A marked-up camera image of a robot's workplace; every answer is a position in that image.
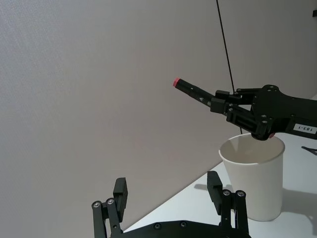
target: black cable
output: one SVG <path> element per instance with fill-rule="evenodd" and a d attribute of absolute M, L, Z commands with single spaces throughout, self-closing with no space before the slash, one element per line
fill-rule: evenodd
<path fill-rule="evenodd" d="M 223 26 L 222 26 L 222 20 L 221 20 L 221 14 L 220 14 L 220 8 L 219 8 L 219 2 L 217 2 L 217 8 L 218 8 L 218 15 L 219 15 L 219 20 L 220 20 L 220 26 L 221 26 L 221 32 L 222 32 L 222 38 L 223 38 L 223 43 L 224 43 L 224 49 L 226 50 L 226 56 L 227 56 L 227 62 L 228 62 L 228 67 L 229 67 L 229 73 L 230 73 L 230 79 L 231 79 L 231 85 L 232 85 L 232 90 L 234 90 L 234 84 L 233 84 L 233 79 L 232 79 L 232 72 L 231 72 L 231 66 L 230 66 L 230 61 L 229 61 L 229 55 L 228 55 L 228 49 L 227 49 L 227 44 L 226 44 L 226 39 L 224 37 L 224 31 L 223 31 Z"/>

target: red fingertip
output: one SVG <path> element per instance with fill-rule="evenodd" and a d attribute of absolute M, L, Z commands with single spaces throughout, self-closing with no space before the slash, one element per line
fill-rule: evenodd
<path fill-rule="evenodd" d="M 174 87 L 176 87 L 176 85 L 177 85 L 179 79 L 180 79 L 180 78 L 176 78 L 176 79 L 174 80 L 174 82 L 173 82 L 173 86 L 174 86 Z"/>

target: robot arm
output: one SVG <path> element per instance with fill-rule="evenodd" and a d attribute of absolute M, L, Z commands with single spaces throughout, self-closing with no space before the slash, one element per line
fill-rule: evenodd
<path fill-rule="evenodd" d="M 287 96 L 277 86 L 237 89 L 232 95 L 221 90 L 212 95 L 180 78 L 173 86 L 210 107 L 211 112 L 225 115 L 228 122 L 257 140 L 267 140 L 276 132 L 317 139 L 317 101 Z M 240 105 L 251 105 L 251 110 Z"/>

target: table surface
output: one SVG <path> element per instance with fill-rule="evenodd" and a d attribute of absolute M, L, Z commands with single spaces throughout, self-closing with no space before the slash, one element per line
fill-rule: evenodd
<path fill-rule="evenodd" d="M 249 219 L 250 236 L 253 238 L 317 237 L 317 156 L 301 148 L 301 146 L 317 148 L 317 141 L 282 133 L 276 136 L 282 139 L 286 146 L 283 164 L 282 213 L 269 222 Z M 218 172 L 223 187 L 232 190 L 224 164 L 220 163 L 212 170 Z M 217 215 L 207 191 L 207 174 L 133 224 L 125 232 L 155 222 L 174 220 L 215 225 L 219 223 L 220 216 Z"/>

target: bolt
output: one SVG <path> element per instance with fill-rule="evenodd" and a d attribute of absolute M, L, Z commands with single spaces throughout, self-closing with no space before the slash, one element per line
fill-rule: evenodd
<path fill-rule="evenodd" d="M 94 207 L 99 207 L 99 206 L 100 206 L 100 203 L 99 203 L 99 202 L 95 202 L 93 206 L 94 206 Z"/>
<path fill-rule="evenodd" d="M 237 194 L 238 194 L 239 197 L 244 197 L 245 196 L 245 193 L 243 191 L 238 191 Z"/>
<path fill-rule="evenodd" d="M 155 223 L 155 224 L 154 224 L 154 229 L 155 229 L 155 230 L 161 229 L 161 224 L 160 224 L 160 223 Z"/>
<path fill-rule="evenodd" d="M 223 195 L 226 195 L 226 196 L 230 195 L 230 191 L 229 190 L 224 190 L 222 193 L 223 193 Z"/>
<path fill-rule="evenodd" d="M 113 204 L 113 203 L 114 203 L 114 200 L 113 200 L 113 199 L 109 199 L 107 203 L 108 203 L 109 205 L 110 205 L 110 204 Z"/>
<path fill-rule="evenodd" d="M 187 227 L 187 223 L 186 223 L 186 222 L 181 222 L 181 223 L 180 223 L 180 227 L 182 227 L 182 228 Z"/>

